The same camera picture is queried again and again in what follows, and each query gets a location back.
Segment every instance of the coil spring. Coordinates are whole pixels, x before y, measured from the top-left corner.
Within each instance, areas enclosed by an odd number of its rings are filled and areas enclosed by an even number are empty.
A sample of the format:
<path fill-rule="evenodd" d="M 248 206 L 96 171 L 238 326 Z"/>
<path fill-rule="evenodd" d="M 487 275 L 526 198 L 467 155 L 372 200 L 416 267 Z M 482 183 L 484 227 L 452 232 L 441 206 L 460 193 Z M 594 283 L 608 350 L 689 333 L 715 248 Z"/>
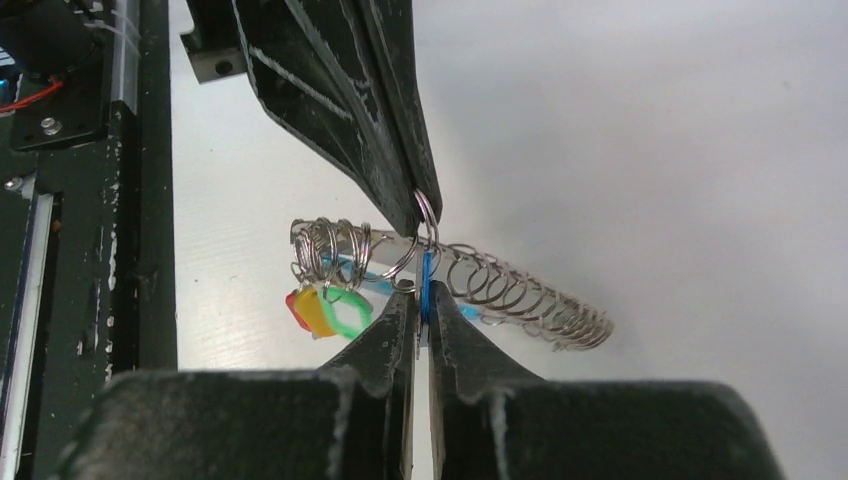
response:
<path fill-rule="evenodd" d="M 386 272 L 366 277 L 374 252 L 383 244 L 401 242 L 409 242 L 407 253 Z M 334 223 L 319 218 L 295 220 L 291 243 L 295 254 L 292 272 L 301 284 L 356 290 L 363 282 L 388 280 L 396 290 L 414 290 L 399 287 L 397 279 L 415 258 L 422 243 L 418 238 L 402 239 L 394 232 L 372 230 L 367 223 L 357 227 L 347 220 Z M 589 350 L 612 334 L 613 323 L 604 312 L 508 262 L 466 244 L 445 245 L 429 239 L 427 244 L 436 255 L 434 272 L 440 263 L 447 265 L 443 281 L 451 295 L 466 304 L 483 307 L 484 324 L 520 326 L 528 335 L 550 342 L 554 351 Z"/>

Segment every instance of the yellow plastic piece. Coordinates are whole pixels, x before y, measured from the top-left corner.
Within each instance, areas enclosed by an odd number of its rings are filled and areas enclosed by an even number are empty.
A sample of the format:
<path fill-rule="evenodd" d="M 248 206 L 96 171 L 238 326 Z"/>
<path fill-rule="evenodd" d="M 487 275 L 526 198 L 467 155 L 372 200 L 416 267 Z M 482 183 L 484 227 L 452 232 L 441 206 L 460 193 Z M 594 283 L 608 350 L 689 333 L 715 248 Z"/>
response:
<path fill-rule="evenodd" d="M 303 318 L 303 321 L 309 325 L 315 336 L 323 338 L 332 337 L 336 334 L 336 331 L 330 328 L 327 323 L 324 309 L 321 307 L 321 300 L 314 288 L 306 287 L 298 293 L 294 299 L 294 308 Z"/>

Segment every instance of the white surface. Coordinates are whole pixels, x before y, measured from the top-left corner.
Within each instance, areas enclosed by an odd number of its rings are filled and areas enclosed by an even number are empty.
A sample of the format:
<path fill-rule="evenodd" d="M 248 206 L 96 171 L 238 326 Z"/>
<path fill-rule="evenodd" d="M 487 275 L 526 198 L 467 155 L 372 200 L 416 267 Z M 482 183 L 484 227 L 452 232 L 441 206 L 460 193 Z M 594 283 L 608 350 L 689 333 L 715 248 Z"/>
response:
<path fill-rule="evenodd" d="M 180 364 L 316 366 L 342 344 L 285 309 L 289 223 L 386 224 L 245 77 L 197 85 L 172 3 Z M 497 341 L 549 378 L 726 382 L 790 478 L 844 478 L 848 4 L 417 0 L 415 26 L 443 238 L 618 324 L 590 353 Z"/>

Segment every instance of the silver spring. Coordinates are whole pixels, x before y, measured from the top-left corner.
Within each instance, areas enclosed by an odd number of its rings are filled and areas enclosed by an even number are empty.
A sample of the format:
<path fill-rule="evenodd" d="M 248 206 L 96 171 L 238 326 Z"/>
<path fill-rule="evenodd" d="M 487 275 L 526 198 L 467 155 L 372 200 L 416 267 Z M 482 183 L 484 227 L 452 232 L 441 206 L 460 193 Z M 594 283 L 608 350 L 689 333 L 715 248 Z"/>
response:
<path fill-rule="evenodd" d="M 517 325 L 526 334 L 551 343 L 554 351 L 595 348 L 614 328 L 604 312 L 508 262 L 470 245 L 439 243 L 437 229 L 428 228 L 422 241 L 419 236 L 408 239 L 395 232 L 372 230 L 367 223 L 356 227 L 347 220 L 295 220 L 291 243 L 295 253 L 292 272 L 301 284 L 358 289 L 363 282 L 388 280 L 405 293 L 414 287 L 399 287 L 398 274 L 407 270 L 420 248 L 429 247 L 438 257 L 433 262 L 433 278 L 444 282 L 459 301 L 482 307 L 484 324 Z M 392 266 L 382 274 L 366 276 L 374 257 L 376 263 Z M 347 276 L 345 267 L 349 267 Z"/>

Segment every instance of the red wire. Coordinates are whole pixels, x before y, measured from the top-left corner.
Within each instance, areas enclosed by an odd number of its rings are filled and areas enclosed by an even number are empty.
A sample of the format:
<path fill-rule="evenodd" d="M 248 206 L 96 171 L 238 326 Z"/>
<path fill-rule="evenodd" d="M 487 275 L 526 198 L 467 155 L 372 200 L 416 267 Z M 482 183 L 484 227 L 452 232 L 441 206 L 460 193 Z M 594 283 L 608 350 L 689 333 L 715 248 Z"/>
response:
<path fill-rule="evenodd" d="M 0 107 L 0 113 L 13 112 L 15 110 L 20 110 L 24 107 L 28 107 L 29 105 L 41 100 L 42 98 L 55 93 L 64 85 L 62 81 L 56 79 L 55 77 L 51 78 L 50 81 L 52 82 L 52 85 L 45 88 L 44 90 L 36 94 L 30 95 L 29 97 L 24 98 L 23 100 L 18 100 L 15 103 L 6 105 L 5 107 Z"/>

